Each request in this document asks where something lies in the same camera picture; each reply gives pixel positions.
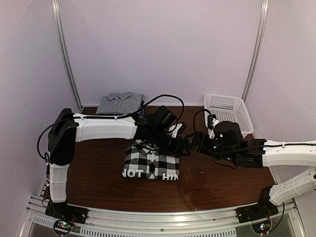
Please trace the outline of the black white plaid shirt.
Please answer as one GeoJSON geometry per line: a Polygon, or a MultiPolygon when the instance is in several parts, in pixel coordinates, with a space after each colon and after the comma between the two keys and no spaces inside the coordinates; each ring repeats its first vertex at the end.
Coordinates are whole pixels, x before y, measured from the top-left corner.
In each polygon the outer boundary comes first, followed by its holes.
{"type": "Polygon", "coordinates": [[[152,144],[136,140],[125,150],[123,178],[177,181],[180,161],[177,156],[162,155],[152,144]]]}

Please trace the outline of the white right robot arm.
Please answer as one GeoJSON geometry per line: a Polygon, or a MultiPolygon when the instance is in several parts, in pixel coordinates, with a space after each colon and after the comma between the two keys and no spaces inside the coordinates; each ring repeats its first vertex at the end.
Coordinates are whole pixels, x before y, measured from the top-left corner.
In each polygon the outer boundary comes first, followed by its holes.
{"type": "Polygon", "coordinates": [[[263,168],[270,166],[306,166],[307,170],[293,178],[261,190],[253,214],[265,217],[284,202],[316,188],[316,143],[276,142],[266,139],[245,141],[236,122],[222,121],[212,128],[213,136],[194,131],[192,148],[214,160],[232,163],[231,168],[263,168]]]}

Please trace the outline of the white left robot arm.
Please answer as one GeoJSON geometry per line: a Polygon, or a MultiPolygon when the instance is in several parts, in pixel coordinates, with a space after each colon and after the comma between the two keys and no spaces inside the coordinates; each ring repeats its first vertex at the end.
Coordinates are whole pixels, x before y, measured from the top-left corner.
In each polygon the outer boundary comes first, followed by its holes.
{"type": "Polygon", "coordinates": [[[48,151],[41,155],[47,165],[49,206],[60,219],[75,209],[67,203],[68,169],[75,157],[76,143],[97,139],[125,139],[140,142],[143,150],[165,158],[190,156],[188,141],[181,137],[186,125],[165,106],[143,115],[140,110],[123,115],[84,115],[63,109],[48,134],[48,151]]]}

